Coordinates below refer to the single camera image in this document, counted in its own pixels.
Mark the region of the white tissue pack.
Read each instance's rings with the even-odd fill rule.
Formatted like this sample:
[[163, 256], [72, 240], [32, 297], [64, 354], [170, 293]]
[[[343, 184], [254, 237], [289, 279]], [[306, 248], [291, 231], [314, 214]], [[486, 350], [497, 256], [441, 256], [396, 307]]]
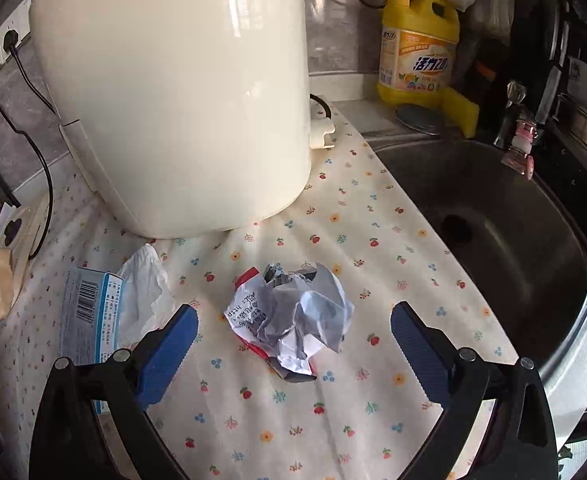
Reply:
[[115, 273], [72, 268], [61, 308], [59, 354], [76, 365], [133, 349], [176, 310], [156, 248], [146, 244]]

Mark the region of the yellow sponge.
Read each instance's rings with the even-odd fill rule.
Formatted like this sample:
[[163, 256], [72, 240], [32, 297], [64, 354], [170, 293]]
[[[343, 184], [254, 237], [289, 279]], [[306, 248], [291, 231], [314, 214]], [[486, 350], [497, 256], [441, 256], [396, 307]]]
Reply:
[[441, 92], [441, 110], [445, 119], [461, 129], [466, 139], [476, 135], [480, 107], [451, 87]]

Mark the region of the yellow detergent bottle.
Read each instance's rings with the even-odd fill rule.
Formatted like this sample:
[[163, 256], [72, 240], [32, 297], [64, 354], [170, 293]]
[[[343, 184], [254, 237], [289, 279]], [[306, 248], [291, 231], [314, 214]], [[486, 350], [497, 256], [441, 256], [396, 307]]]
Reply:
[[387, 0], [377, 81], [382, 102], [437, 108], [458, 41], [458, 13], [447, 0]]

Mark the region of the stainless steel sink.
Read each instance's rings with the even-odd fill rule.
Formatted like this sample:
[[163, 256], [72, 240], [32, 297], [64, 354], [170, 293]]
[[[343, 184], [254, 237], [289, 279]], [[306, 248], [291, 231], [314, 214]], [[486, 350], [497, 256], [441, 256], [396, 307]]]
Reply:
[[365, 136], [540, 372], [560, 444], [587, 439], [587, 243], [538, 178], [475, 141]]

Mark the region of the cream power strip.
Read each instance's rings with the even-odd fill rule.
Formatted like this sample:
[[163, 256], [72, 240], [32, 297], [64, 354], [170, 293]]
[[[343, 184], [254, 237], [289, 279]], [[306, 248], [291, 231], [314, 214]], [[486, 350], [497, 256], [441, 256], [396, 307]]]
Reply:
[[2, 205], [0, 210], [0, 248], [9, 249], [12, 272], [12, 304], [20, 295], [28, 258], [35, 252], [48, 212], [48, 195], [40, 194], [28, 205]]

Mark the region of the white red paper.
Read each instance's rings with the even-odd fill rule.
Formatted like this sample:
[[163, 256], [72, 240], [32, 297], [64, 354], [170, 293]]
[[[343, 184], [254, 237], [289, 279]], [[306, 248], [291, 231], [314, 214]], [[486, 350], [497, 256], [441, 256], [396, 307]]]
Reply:
[[320, 263], [286, 271], [271, 263], [235, 283], [224, 315], [232, 331], [286, 382], [317, 378], [312, 358], [339, 352], [354, 304], [333, 272]]

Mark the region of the floral white tablecloth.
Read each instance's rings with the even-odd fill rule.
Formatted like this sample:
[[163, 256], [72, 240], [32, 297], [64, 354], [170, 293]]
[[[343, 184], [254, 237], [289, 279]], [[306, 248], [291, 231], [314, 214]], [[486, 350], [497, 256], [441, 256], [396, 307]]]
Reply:
[[176, 240], [130, 234], [73, 159], [54, 166], [43, 251], [0, 321], [0, 432], [28, 475], [59, 354], [66, 276], [152, 269], [199, 326], [149, 418], [194, 479], [394, 479], [440, 416], [391, 332], [407, 302], [484, 359], [517, 352], [453, 252], [343, 112], [333, 147], [277, 216]]

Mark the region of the cream air fryer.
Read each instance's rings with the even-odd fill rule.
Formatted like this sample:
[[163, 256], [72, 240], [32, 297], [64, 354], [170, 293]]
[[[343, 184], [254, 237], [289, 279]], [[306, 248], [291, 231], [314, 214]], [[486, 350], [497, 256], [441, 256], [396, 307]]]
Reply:
[[311, 112], [304, 0], [33, 0], [30, 21], [69, 147], [135, 234], [279, 214], [335, 132]]

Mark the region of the pink faucet ornament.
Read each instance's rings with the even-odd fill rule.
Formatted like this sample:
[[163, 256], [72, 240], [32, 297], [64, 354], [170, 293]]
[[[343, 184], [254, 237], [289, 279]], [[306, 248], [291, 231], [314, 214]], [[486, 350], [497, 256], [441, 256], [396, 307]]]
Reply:
[[523, 84], [511, 80], [507, 84], [506, 94], [505, 115], [493, 145], [505, 151], [501, 159], [503, 165], [531, 181], [534, 174], [532, 149], [537, 131], [530, 114], [522, 110], [527, 89]]

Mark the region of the white wall socket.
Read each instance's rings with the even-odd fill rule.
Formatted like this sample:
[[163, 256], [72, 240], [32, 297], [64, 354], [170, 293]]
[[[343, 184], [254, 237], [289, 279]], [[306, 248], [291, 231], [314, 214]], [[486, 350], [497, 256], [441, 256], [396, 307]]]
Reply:
[[10, 53], [4, 48], [7, 32], [13, 30], [18, 35], [16, 46], [28, 38], [31, 32], [30, 9], [32, 0], [22, 0], [20, 4], [9, 14], [8, 18], [0, 25], [0, 68], [6, 64]]

